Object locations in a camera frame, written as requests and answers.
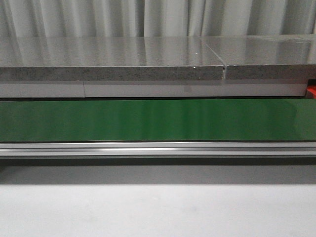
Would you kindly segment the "green conveyor belt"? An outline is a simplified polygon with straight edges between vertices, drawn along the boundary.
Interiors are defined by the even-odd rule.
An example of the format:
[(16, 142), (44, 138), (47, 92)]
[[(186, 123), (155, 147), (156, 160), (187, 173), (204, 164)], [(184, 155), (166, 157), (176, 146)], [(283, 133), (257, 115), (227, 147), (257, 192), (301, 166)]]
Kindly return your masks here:
[(314, 99), (5, 101), (2, 142), (313, 141)]

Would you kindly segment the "aluminium conveyor side rail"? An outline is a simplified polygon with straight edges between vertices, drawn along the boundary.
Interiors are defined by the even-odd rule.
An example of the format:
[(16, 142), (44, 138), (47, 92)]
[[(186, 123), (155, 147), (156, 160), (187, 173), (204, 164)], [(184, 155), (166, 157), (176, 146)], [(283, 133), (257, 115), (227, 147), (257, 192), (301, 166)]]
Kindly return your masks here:
[(315, 142), (79, 142), (2, 143), (1, 158), (315, 157)]

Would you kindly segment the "grey stone countertop slab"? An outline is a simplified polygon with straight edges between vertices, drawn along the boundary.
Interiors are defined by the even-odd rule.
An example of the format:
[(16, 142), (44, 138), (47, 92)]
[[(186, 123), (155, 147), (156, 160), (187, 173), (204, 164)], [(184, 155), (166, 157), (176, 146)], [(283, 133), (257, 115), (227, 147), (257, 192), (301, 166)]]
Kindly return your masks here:
[(303, 97), (314, 35), (0, 40), (1, 98)]

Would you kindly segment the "red plastic bin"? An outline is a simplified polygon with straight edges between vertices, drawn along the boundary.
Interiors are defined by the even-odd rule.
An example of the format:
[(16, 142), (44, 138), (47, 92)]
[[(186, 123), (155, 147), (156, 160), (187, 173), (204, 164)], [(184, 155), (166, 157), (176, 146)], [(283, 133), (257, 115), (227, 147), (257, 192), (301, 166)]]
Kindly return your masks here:
[(316, 99), (316, 85), (309, 85), (307, 87), (306, 98)]

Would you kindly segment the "grey pleated curtain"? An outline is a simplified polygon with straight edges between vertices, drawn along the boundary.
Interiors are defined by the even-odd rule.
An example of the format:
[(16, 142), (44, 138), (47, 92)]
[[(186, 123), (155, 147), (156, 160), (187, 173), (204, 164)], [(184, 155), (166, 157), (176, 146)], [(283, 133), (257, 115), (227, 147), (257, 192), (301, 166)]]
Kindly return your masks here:
[(313, 0), (3, 0), (2, 37), (313, 34)]

